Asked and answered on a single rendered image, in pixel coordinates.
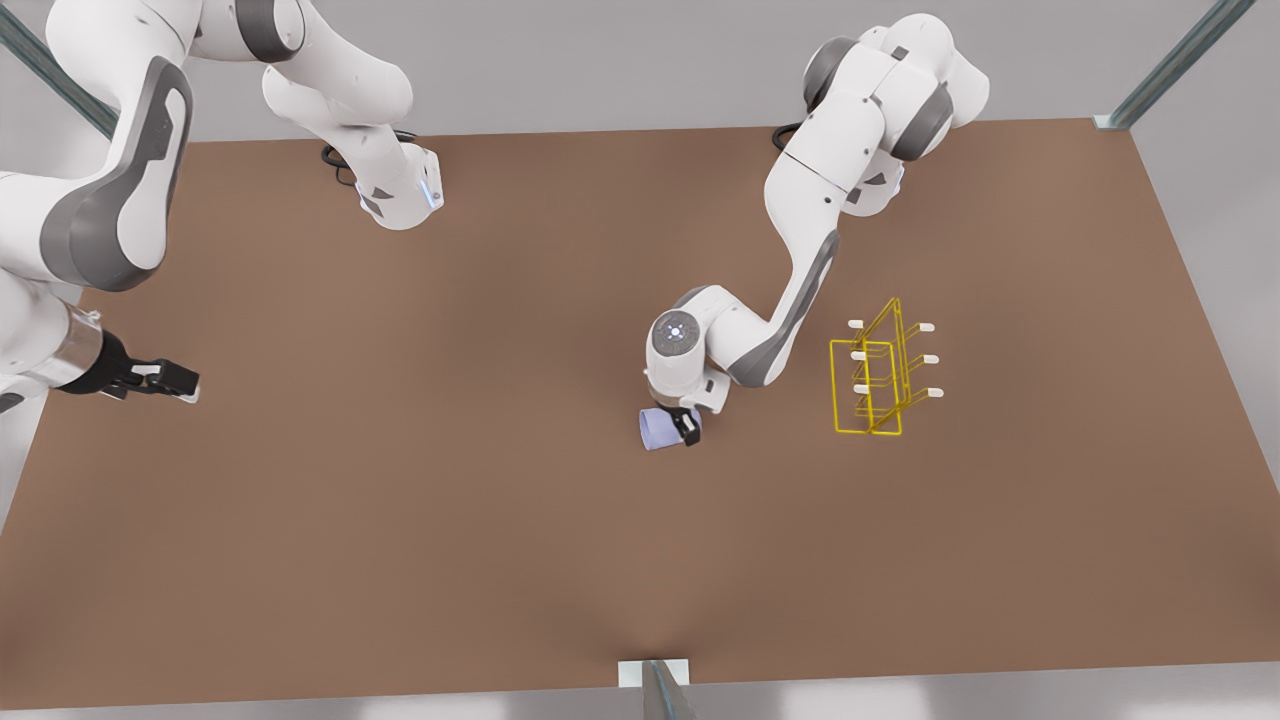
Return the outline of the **silver frame post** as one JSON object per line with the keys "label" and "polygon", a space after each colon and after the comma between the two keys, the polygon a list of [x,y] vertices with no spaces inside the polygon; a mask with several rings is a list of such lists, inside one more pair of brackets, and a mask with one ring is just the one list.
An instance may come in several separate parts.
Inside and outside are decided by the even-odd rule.
{"label": "silver frame post", "polygon": [[79,86],[61,68],[49,46],[13,12],[0,4],[0,45],[38,77],[100,135],[111,138],[118,114]]}
{"label": "silver frame post", "polygon": [[643,720],[698,720],[684,693],[690,684],[686,659],[620,661],[617,671],[620,688],[641,689]]}
{"label": "silver frame post", "polygon": [[1111,113],[1092,117],[1093,127],[1129,131],[1256,3],[1216,0]]}

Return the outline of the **pale lavender cup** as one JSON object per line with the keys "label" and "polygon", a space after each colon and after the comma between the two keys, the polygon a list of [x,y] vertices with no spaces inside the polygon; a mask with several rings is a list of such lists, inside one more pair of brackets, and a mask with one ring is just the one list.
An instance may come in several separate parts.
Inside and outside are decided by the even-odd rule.
{"label": "pale lavender cup", "polygon": [[671,421],[668,409],[658,406],[640,411],[639,425],[645,450],[655,451],[684,445]]}

